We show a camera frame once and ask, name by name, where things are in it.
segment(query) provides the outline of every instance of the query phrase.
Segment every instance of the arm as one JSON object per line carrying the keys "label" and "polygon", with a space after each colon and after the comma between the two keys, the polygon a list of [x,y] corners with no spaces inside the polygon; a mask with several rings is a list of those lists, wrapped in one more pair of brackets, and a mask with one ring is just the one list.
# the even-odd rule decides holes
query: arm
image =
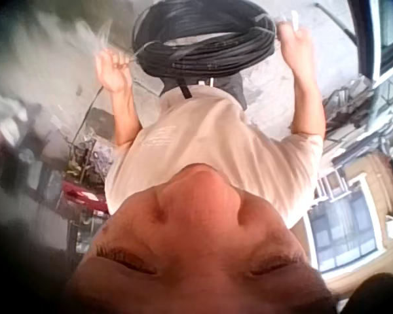
{"label": "arm", "polygon": [[281,51],[294,75],[295,114],[292,134],[320,135],[326,132],[322,95],[314,73],[313,45],[305,29],[294,31],[291,24],[278,25]]}
{"label": "arm", "polygon": [[142,129],[134,108],[132,88],[120,93],[111,93],[111,99],[115,116],[115,144],[132,144]]}
{"label": "arm", "polygon": [[104,50],[96,57],[96,69],[99,81],[111,94],[115,116],[115,144],[131,145],[142,126],[134,108],[128,60],[110,50]]}

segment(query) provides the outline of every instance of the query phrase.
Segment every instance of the white cable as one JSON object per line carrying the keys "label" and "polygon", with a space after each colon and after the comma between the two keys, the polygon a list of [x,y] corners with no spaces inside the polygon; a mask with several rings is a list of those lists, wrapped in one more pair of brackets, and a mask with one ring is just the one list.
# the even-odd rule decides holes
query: white cable
{"label": "white cable", "polygon": [[299,26],[300,26],[299,14],[297,13],[297,11],[292,10],[291,11],[291,17],[293,19],[294,31],[298,31],[299,30]]}

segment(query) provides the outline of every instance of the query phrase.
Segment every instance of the man's right hand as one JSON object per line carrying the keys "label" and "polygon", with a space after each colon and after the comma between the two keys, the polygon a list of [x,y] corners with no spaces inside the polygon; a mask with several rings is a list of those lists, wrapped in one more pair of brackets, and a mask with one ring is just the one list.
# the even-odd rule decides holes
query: man's right hand
{"label": "man's right hand", "polygon": [[313,43],[309,31],[305,28],[294,31],[291,23],[281,22],[278,24],[278,39],[284,61],[294,77],[301,82],[315,82]]}
{"label": "man's right hand", "polygon": [[105,49],[96,56],[96,70],[100,83],[109,92],[117,94],[132,87],[129,60],[124,54]]}

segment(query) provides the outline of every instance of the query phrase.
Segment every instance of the building wall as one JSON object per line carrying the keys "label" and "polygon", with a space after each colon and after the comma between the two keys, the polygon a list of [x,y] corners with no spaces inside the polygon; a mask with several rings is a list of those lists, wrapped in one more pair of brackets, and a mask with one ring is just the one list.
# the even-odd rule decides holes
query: building wall
{"label": "building wall", "polygon": [[[369,154],[345,168],[347,179],[353,179],[361,173],[367,173],[366,181],[369,186],[375,208],[381,225],[384,253],[372,262],[358,268],[353,273],[346,273],[326,283],[334,293],[349,295],[367,278],[376,273],[393,273],[393,239],[389,239],[385,230],[387,214],[393,214],[393,173],[388,160],[379,153]],[[294,228],[294,234],[309,254],[309,243],[304,221],[301,220]]]}

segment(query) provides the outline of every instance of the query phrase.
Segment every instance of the black cable coil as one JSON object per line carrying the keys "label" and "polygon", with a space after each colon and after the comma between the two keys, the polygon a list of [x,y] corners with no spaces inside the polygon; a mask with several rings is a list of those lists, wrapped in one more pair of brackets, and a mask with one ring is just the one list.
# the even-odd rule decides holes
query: black cable coil
{"label": "black cable coil", "polygon": [[[193,44],[168,41],[218,34]],[[132,47],[153,77],[227,77],[274,54],[276,28],[246,0],[164,0],[136,21]]]}

